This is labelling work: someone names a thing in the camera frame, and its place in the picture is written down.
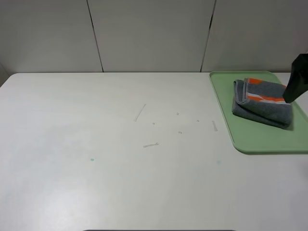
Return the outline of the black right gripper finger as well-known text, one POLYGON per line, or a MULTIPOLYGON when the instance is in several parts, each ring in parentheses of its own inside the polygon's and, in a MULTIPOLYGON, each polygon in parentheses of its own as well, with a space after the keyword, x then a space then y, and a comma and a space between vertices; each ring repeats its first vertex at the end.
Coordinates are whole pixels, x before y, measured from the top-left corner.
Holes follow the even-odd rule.
POLYGON ((292 62, 291 75, 283 93, 286 103, 294 102, 308 90, 308 54, 301 53, 292 62))

